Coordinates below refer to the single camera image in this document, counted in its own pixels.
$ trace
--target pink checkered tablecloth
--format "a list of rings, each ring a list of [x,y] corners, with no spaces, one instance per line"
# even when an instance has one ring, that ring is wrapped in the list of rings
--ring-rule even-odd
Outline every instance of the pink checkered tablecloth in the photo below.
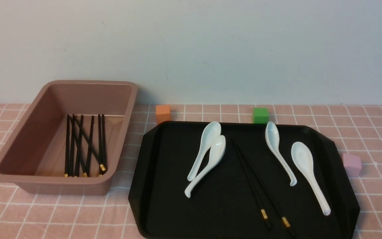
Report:
[[[171,105],[178,121],[250,123],[255,105]],[[28,105],[0,104],[0,149]],[[271,121],[308,125],[335,141],[340,153],[361,156],[351,178],[361,205],[355,239],[382,239],[382,106],[267,105]],[[34,195],[0,183],[0,239],[142,238],[127,196],[142,136],[156,125],[155,106],[137,105],[120,166],[106,196]]]

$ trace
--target black tray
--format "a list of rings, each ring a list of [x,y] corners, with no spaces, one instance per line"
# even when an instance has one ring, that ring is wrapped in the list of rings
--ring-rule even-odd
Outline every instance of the black tray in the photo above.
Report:
[[[253,170],[275,193],[297,238],[351,239],[360,207],[334,142],[298,125],[278,125],[280,151],[297,177],[289,178],[268,149],[265,124],[222,123],[227,146],[222,161],[187,198],[187,175],[197,155],[206,122],[168,121],[146,133],[129,192],[139,232],[147,238],[291,238],[272,205],[268,231],[230,139],[237,142]],[[315,177],[332,213],[324,216],[309,183],[291,159],[301,141],[313,154]],[[208,153],[200,170],[206,165]]]

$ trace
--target pink cube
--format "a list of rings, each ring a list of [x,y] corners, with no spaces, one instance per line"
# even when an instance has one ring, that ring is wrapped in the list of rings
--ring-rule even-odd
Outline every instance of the pink cube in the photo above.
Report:
[[[355,178],[362,169],[362,162],[359,156],[343,153],[343,165],[349,178]]]

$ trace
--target plastic bin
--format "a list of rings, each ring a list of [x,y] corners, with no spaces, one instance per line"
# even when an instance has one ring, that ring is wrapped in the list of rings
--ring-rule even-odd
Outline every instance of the plastic bin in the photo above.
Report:
[[[58,80],[45,85],[0,152],[0,182],[15,183],[33,194],[103,195],[118,166],[138,88],[117,81]],[[105,115],[107,172],[96,177],[64,177],[67,115]],[[98,146],[97,118],[93,145]],[[82,140],[86,155],[88,144]]]

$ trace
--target orange cube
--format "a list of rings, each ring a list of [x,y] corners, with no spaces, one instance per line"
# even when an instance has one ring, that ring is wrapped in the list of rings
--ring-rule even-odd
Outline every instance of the orange cube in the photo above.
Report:
[[[170,116],[170,105],[159,105],[156,106],[156,121],[160,124],[164,121],[172,120]]]

